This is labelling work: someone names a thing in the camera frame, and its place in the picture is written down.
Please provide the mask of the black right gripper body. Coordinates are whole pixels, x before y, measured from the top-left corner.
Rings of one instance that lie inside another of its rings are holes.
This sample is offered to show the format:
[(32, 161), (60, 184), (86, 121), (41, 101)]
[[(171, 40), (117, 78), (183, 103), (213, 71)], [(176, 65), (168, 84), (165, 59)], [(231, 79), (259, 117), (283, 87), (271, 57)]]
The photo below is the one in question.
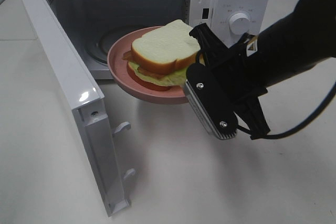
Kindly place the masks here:
[(222, 42), (209, 43), (204, 48), (204, 59), (234, 112), (241, 119), (264, 119), (259, 96), (267, 89), (247, 70), (246, 47), (243, 42), (230, 48)]

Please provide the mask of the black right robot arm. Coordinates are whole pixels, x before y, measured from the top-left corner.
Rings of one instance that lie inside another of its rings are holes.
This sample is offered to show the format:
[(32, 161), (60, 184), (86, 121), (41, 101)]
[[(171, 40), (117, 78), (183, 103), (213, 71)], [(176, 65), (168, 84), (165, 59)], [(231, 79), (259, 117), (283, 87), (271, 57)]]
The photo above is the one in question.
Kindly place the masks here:
[(293, 12), (258, 35), (225, 46), (206, 24), (194, 27), (200, 50), (186, 71), (184, 93), (208, 134), (220, 140), (247, 133), (276, 140), (305, 128), (335, 97), (332, 88), (300, 124), (270, 134), (259, 97), (268, 87), (335, 57), (335, 0), (299, 0)]

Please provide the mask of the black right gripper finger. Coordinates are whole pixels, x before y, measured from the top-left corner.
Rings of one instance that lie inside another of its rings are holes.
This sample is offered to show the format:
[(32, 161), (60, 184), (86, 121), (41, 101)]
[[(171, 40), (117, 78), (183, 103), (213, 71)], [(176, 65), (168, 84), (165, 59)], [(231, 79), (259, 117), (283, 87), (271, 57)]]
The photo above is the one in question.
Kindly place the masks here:
[(247, 97), (235, 104), (235, 113), (247, 124), (248, 129), (238, 125), (238, 129), (250, 135), (252, 140), (266, 138), (270, 128), (266, 122), (257, 96)]
[(200, 46), (195, 61), (200, 63), (203, 58), (205, 64), (215, 64), (227, 60), (228, 47), (211, 31), (206, 23), (195, 26), (189, 35), (195, 38)]

